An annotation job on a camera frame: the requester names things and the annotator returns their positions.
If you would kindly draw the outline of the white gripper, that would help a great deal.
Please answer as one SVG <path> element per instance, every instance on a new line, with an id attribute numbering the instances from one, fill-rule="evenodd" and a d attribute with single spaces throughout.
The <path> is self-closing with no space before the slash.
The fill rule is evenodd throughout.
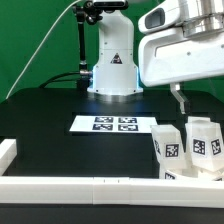
<path id="1" fill-rule="evenodd" d="M 224 1 L 165 1 L 143 15 L 138 48 L 142 83 L 170 84 L 182 114 L 189 100 L 177 82 L 224 75 Z"/>

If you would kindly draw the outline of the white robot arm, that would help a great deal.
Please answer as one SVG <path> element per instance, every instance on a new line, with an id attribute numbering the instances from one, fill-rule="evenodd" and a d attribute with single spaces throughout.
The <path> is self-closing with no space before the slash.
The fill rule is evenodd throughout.
<path id="1" fill-rule="evenodd" d="M 144 14 L 144 34 L 133 61 L 134 27 L 122 14 L 130 0 L 91 0 L 91 19 L 99 23 L 99 59 L 88 91 L 107 100 L 168 84 L 181 112 L 189 101 L 184 81 L 224 75 L 224 0 L 165 0 Z"/>

